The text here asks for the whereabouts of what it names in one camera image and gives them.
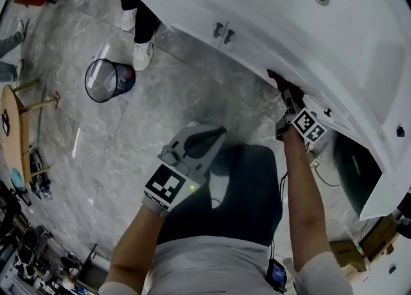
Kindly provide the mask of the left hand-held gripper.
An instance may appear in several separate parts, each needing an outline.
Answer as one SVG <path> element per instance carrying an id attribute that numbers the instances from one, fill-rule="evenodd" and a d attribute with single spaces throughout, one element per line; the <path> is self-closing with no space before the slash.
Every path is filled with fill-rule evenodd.
<path id="1" fill-rule="evenodd" d="M 199 190 L 226 133 L 225 127 L 214 125 L 183 128 L 144 173 L 141 203 L 157 214 L 168 214 Z"/>

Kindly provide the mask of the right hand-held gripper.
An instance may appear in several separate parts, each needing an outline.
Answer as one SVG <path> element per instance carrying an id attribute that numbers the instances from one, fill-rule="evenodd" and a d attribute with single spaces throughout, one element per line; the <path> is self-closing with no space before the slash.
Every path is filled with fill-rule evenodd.
<path id="1" fill-rule="evenodd" d="M 297 113 L 297 107 L 289 89 L 284 90 L 281 96 L 286 106 L 286 112 L 275 125 L 276 139 L 282 141 L 283 134 L 292 125 L 305 141 L 315 144 L 326 133 L 326 128 L 306 107 Z"/>

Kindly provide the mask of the brown cloth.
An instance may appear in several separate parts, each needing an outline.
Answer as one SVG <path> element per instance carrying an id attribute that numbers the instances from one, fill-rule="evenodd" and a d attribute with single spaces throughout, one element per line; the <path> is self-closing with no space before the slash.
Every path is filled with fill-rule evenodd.
<path id="1" fill-rule="evenodd" d="M 290 92 L 290 97 L 293 100 L 293 102 L 300 108 L 303 109 L 305 108 L 304 104 L 304 92 L 301 90 L 300 87 L 292 84 L 291 82 L 285 80 L 281 75 L 276 73 L 275 71 L 272 71 L 271 69 L 267 69 L 267 74 L 268 77 L 273 79 L 276 84 L 277 84 L 277 90 L 281 93 L 281 97 L 286 103 L 286 92 Z"/>

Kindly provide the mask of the white drawer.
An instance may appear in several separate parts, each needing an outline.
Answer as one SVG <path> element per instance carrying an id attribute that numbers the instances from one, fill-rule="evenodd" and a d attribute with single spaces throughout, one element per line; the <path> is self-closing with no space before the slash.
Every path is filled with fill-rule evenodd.
<path id="1" fill-rule="evenodd" d="M 354 134 L 337 108 L 322 93 L 306 93 L 303 100 L 321 123 L 346 136 Z"/>

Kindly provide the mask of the person's left forearm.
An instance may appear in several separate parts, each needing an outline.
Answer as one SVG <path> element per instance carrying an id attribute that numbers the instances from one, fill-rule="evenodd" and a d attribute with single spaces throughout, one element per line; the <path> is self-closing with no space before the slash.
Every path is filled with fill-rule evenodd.
<path id="1" fill-rule="evenodd" d="M 145 205 L 140 207 L 113 252 L 107 282 L 122 283 L 138 294 L 142 292 L 163 223 L 158 213 Z"/>

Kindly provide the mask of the person's right forearm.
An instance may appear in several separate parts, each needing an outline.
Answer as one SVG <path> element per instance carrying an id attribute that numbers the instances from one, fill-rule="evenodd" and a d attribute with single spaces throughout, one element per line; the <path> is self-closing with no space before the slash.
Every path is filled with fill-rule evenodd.
<path id="1" fill-rule="evenodd" d="M 299 272 L 312 258 L 330 252 L 324 205 L 311 172 L 303 138 L 291 126 L 283 134 L 288 171 L 288 211 L 293 264 Z"/>

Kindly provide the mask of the white cabinet door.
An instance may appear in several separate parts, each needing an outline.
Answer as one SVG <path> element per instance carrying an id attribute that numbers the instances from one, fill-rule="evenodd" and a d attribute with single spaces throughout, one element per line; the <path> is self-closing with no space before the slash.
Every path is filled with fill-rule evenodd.
<path id="1" fill-rule="evenodd" d="M 171 26 L 219 49 L 228 22 L 206 7 L 184 0 L 159 0 Z"/>
<path id="2" fill-rule="evenodd" d="M 282 76 L 292 74 L 291 67 L 280 56 L 231 21 L 227 23 L 220 50 L 274 87 L 277 85 L 268 70 Z"/>

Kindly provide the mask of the person's dark trousers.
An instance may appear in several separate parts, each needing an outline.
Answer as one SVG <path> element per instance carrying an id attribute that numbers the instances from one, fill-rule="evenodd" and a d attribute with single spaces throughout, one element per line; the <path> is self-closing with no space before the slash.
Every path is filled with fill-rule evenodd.
<path id="1" fill-rule="evenodd" d="M 235 145 L 218 154 L 211 170 L 229 178 L 221 204 L 213 208 L 209 186 L 202 186 L 167 215 L 158 244 L 212 236 L 269 246 L 283 214 L 273 151 Z"/>

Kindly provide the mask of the white power strip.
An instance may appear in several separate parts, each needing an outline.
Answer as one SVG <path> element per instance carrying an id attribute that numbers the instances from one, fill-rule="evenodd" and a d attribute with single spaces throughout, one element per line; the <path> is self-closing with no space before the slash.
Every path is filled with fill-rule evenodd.
<path id="1" fill-rule="evenodd" d="M 318 159 L 314 159 L 311 163 L 310 163 L 310 167 L 311 169 L 314 171 L 314 174 L 320 179 L 321 182 L 323 182 L 326 186 L 331 187 L 331 188 L 338 188 L 340 187 L 340 184 L 331 184 L 328 183 L 320 174 L 319 174 L 319 166 L 320 166 L 320 162 Z"/>

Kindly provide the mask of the white vanity cabinet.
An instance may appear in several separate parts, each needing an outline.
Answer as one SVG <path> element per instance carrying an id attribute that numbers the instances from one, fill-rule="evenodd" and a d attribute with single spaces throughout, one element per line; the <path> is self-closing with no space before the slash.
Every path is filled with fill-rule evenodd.
<path id="1" fill-rule="evenodd" d="M 170 29 L 159 0 L 142 0 Z M 280 56 L 287 81 L 322 93 L 382 175 L 360 219 L 392 213 L 411 187 L 411 8 L 406 0 L 184 0 Z M 396 135 L 397 127 L 405 137 Z"/>

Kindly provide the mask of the black mesh waste bin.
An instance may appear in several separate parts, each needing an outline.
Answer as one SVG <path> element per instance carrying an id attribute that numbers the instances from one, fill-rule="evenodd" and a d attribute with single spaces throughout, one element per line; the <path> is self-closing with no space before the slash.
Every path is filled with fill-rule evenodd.
<path id="1" fill-rule="evenodd" d="M 87 68 L 84 84 L 87 95 L 97 103 L 129 92 L 136 82 L 132 66 L 99 58 Z"/>

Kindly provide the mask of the person's white shirt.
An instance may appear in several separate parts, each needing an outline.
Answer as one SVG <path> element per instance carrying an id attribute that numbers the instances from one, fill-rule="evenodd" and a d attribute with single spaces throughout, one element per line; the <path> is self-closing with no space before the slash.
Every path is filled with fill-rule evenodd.
<path id="1" fill-rule="evenodd" d="M 157 246 L 147 295 L 281 295 L 265 280 L 268 248 L 233 238 L 200 236 Z M 312 258 L 296 277 L 298 295 L 354 295 L 330 252 Z"/>

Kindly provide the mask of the round wooden table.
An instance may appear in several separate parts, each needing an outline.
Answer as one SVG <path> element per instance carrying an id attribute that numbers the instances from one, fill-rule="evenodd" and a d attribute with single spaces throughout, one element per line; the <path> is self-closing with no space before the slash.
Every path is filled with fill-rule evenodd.
<path id="1" fill-rule="evenodd" d="M 52 99 L 31 105 L 24 105 L 17 96 L 19 91 L 28 89 L 37 82 L 38 80 L 35 79 L 16 88 L 5 85 L 1 95 L 0 145 L 12 182 L 19 188 L 26 187 L 33 177 L 49 170 L 43 168 L 38 172 L 32 172 L 30 168 L 30 112 L 47 105 L 57 107 L 60 96 L 56 94 Z"/>

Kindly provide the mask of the cluttered equipment rack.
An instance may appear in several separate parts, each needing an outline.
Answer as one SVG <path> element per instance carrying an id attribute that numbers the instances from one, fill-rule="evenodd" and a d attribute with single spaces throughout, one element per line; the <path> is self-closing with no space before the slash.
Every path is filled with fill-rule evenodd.
<path id="1" fill-rule="evenodd" d="M 22 212 L 18 188 L 0 181 L 0 295 L 99 295 L 109 263 L 93 246 L 85 260 L 66 251 Z"/>

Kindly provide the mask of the black waist recorder device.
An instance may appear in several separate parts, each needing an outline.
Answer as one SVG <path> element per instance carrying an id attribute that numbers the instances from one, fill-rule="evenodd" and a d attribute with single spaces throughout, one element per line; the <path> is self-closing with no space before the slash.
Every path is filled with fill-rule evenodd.
<path id="1" fill-rule="evenodd" d="M 286 292 L 286 270 L 284 266 L 274 258 L 268 260 L 268 269 L 265 280 L 276 292 L 279 292 L 280 294 Z"/>

